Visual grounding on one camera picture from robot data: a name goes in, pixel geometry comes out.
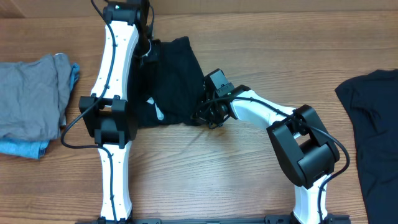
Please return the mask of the black shorts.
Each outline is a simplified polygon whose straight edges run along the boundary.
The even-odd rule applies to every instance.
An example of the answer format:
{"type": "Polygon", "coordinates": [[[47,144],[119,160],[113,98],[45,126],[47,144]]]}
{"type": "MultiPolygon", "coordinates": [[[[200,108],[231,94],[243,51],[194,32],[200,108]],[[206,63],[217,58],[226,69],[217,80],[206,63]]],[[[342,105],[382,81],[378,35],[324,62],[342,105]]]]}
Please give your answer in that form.
{"type": "Polygon", "coordinates": [[[131,116],[140,128],[186,124],[205,94],[204,75],[187,36],[154,40],[148,57],[135,60],[127,84],[131,116]]]}

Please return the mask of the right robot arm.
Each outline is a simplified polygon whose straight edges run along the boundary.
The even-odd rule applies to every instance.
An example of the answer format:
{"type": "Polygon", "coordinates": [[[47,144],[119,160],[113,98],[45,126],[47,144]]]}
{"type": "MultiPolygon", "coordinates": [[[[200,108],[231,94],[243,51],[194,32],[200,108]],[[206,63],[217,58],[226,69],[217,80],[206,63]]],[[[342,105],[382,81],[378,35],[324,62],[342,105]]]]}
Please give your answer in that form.
{"type": "Polygon", "coordinates": [[[294,185],[293,212],[265,222],[337,223],[326,210],[326,188],[340,154],[317,112],[309,105],[281,106],[247,86],[235,87],[220,69],[206,75],[203,86],[205,95],[193,117],[211,129],[233,118],[266,130],[280,168],[294,185]]]}

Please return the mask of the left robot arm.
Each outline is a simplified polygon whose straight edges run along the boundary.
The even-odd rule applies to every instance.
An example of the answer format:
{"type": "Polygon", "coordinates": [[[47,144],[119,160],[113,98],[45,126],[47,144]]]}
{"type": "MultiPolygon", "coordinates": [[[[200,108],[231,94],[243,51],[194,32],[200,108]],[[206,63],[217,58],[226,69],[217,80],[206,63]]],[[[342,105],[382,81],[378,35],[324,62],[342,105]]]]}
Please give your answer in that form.
{"type": "Polygon", "coordinates": [[[96,223],[132,223],[129,152],[137,128],[129,116],[128,84],[134,67],[152,51],[149,1],[110,1],[103,9],[105,42],[98,77],[79,109],[102,166],[103,202],[96,223]]]}

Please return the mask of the grey folded shirt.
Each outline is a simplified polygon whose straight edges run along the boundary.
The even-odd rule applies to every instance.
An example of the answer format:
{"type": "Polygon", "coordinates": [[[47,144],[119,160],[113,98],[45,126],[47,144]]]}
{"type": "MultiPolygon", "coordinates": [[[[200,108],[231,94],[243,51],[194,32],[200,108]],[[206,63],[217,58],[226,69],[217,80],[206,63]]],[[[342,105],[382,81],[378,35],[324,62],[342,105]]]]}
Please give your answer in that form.
{"type": "Polygon", "coordinates": [[[70,98],[68,55],[1,63],[1,138],[57,139],[70,98]]]}

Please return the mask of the blue folded shirt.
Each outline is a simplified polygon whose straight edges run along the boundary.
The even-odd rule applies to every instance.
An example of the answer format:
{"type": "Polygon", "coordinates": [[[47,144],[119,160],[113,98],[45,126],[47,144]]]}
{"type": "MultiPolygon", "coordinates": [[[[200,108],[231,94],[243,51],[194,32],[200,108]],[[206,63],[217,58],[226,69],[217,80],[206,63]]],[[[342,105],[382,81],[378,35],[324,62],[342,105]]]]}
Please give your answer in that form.
{"type": "MultiPolygon", "coordinates": [[[[70,93],[80,79],[80,66],[77,63],[71,65],[70,93]]],[[[21,139],[1,139],[1,153],[12,156],[40,159],[46,152],[50,140],[26,141],[21,139]]]]}

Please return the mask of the black shirt pile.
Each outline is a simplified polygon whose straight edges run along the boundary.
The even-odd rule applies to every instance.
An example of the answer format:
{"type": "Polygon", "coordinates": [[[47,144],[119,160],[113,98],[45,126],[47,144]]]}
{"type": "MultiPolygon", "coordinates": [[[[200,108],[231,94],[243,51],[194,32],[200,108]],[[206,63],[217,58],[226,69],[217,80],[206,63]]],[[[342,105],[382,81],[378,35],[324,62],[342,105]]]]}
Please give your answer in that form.
{"type": "Polygon", "coordinates": [[[351,78],[335,93],[353,125],[368,221],[397,223],[397,70],[351,78]]]}

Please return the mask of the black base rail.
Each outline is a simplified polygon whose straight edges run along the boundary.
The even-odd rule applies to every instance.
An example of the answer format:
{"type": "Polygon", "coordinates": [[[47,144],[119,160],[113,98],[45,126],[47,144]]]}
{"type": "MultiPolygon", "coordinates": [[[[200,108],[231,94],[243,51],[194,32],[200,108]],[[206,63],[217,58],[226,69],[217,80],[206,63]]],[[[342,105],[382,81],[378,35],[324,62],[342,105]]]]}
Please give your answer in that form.
{"type": "MultiPolygon", "coordinates": [[[[115,222],[99,218],[90,222],[76,222],[78,224],[112,224],[115,222]]],[[[222,219],[186,219],[186,220],[161,220],[159,218],[128,219],[118,223],[128,224],[289,224],[299,223],[293,215],[267,215],[264,218],[222,218],[222,219]]],[[[350,224],[349,215],[329,214],[323,223],[350,224]]]]}

